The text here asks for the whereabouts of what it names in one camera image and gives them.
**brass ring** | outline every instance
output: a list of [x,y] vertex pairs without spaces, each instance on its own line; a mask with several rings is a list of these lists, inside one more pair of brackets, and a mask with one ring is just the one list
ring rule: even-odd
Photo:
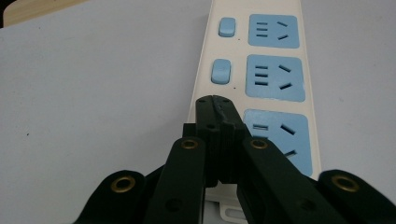
[[198,143],[194,140],[188,139],[181,143],[181,147],[185,149],[195,149],[196,147],[198,147]]
[[130,175],[125,175],[117,178],[116,180],[111,183],[111,190],[113,190],[116,193],[124,193],[129,191],[134,187],[136,184],[136,181],[134,180],[133,177]]
[[250,145],[257,149],[265,149],[268,147],[268,144],[261,139],[253,139],[250,141]]
[[[349,185],[345,185],[340,182],[340,180],[346,181]],[[356,192],[360,189],[359,184],[356,183],[355,180],[351,179],[350,177],[346,175],[334,175],[332,177],[332,182],[334,183],[335,186],[337,186],[339,189],[343,189],[348,192]]]

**extension socket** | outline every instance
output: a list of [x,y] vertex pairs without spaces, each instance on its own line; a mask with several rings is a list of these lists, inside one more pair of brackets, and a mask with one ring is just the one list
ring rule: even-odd
[[[233,101],[254,136],[273,141],[304,174],[320,173],[318,137],[299,0],[213,0],[188,122],[195,101]],[[246,223],[235,185],[206,190],[226,221]]]

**wooden floor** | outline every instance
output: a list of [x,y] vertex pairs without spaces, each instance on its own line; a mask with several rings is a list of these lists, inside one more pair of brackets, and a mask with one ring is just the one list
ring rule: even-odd
[[4,12],[4,26],[28,21],[86,1],[88,0],[17,0]]

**blue switch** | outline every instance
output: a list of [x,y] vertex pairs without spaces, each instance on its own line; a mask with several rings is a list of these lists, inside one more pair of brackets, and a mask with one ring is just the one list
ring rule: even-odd
[[231,62],[225,59],[216,59],[213,62],[212,82],[224,85],[230,82]]
[[233,37],[235,35],[235,19],[224,17],[220,21],[219,36]]

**blue outlet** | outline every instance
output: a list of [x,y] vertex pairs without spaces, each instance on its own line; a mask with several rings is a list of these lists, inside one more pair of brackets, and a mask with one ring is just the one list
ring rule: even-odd
[[302,102],[305,100],[301,60],[291,57],[249,55],[246,94],[251,97]]
[[282,15],[251,15],[248,43],[252,46],[270,48],[299,48],[297,18]]
[[304,115],[248,109],[244,122],[253,136],[271,140],[303,175],[312,175],[308,120]]

